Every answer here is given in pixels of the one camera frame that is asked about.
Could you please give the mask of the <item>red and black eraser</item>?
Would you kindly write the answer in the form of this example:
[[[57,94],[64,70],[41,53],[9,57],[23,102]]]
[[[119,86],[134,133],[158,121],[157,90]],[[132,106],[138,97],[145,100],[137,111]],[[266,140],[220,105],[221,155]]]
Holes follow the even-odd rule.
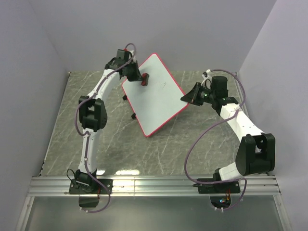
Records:
[[[142,86],[147,86],[148,85],[148,79],[149,79],[149,74],[148,73],[143,73],[142,75]]]

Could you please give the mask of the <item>white board with pink frame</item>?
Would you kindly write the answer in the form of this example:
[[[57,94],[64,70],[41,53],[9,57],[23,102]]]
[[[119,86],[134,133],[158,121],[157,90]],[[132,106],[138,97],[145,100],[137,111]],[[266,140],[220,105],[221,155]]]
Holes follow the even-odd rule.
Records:
[[[180,100],[184,92],[157,53],[151,54],[139,70],[149,74],[148,85],[125,80],[122,89],[144,136],[150,137],[188,103]]]

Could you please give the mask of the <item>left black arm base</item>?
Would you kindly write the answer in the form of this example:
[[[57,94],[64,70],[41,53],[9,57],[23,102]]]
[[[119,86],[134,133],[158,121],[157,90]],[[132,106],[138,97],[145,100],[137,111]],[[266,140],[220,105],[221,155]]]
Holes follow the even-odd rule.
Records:
[[[108,189],[109,193],[112,192],[112,187],[113,187],[113,180],[112,179],[98,179],[98,181]],[[92,181],[90,186],[76,182],[75,180],[71,180],[68,193],[69,194],[77,194],[77,195],[108,194],[106,189],[94,180]]]

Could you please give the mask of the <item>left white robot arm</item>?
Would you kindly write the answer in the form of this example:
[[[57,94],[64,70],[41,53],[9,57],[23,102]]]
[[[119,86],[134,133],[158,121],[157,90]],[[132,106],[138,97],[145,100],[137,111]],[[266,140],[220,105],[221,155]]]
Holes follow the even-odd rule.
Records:
[[[78,171],[82,174],[94,175],[97,171],[97,149],[100,134],[107,124],[105,101],[111,90],[125,78],[129,82],[148,83],[149,75],[142,74],[135,58],[136,50],[119,49],[116,57],[106,65],[102,77],[93,90],[81,96],[75,114],[75,128],[83,137],[83,147]]]

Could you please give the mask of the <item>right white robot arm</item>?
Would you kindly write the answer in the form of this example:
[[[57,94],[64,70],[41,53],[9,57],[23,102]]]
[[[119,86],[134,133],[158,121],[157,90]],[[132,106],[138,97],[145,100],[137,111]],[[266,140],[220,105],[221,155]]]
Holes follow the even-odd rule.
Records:
[[[210,181],[217,192],[224,192],[234,182],[244,176],[268,173],[275,168],[276,140],[273,134],[264,133],[242,110],[244,101],[239,103],[234,97],[228,96],[225,76],[217,76],[215,69],[203,72],[203,81],[197,82],[193,89],[181,97],[181,101],[201,106],[204,103],[221,117],[221,121],[211,125],[202,134],[205,135],[216,126],[227,123],[233,130],[240,145],[235,161],[215,171]]]

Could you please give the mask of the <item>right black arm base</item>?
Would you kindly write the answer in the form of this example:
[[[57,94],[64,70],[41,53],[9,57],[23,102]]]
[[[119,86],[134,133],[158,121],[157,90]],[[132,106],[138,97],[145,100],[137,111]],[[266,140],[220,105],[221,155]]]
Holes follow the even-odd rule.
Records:
[[[224,193],[240,193],[240,186],[238,181],[215,183],[213,178],[199,178],[193,187],[198,188],[199,194],[224,194]]]

